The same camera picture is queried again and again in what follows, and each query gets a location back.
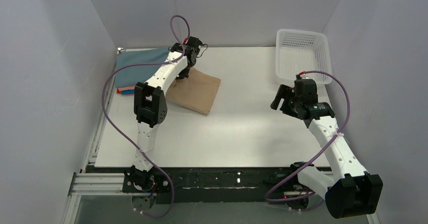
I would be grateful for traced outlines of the beige t shirt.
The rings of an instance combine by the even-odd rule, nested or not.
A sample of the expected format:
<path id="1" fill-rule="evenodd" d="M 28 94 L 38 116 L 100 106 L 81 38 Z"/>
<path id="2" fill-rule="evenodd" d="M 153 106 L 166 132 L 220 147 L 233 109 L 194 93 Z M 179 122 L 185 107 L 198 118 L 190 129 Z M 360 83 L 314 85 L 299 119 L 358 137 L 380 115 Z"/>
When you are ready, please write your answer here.
<path id="1" fill-rule="evenodd" d="M 189 77 L 173 81 L 166 99 L 206 116 L 211 111 L 220 83 L 221 79 L 191 68 Z"/>

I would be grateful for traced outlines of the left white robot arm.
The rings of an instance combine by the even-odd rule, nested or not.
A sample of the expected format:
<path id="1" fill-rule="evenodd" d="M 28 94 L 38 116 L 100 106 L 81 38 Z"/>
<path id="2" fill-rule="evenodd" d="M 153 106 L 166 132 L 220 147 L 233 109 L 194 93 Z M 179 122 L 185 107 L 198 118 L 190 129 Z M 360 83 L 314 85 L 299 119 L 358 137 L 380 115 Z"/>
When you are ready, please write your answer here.
<path id="1" fill-rule="evenodd" d="M 153 164 L 147 158 L 153 154 L 158 128 L 168 113 L 166 91 L 174 80 L 189 76 L 203 45 L 199 38 L 190 36 L 183 45 L 141 51 L 139 63 L 157 68 L 149 70 L 134 89 L 138 149 L 133 165 L 125 171 L 125 187 L 148 192 L 155 186 L 154 177 L 148 175 Z"/>

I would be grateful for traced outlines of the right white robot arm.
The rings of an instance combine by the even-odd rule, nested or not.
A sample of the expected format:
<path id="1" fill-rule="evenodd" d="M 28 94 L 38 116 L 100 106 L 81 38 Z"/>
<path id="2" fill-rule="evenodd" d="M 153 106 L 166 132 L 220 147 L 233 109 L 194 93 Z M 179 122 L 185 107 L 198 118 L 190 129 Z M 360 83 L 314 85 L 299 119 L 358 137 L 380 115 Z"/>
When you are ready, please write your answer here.
<path id="1" fill-rule="evenodd" d="M 337 125 L 334 111 L 327 102 L 318 100 L 316 82 L 300 78 L 294 81 L 294 87 L 280 85 L 271 109 L 304 121 L 321 150 L 274 185 L 265 200 L 274 202 L 270 195 L 289 180 L 297 179 L 325 201 L 334 218 L 375 213 L 383 181 L 358 161 Z"/>

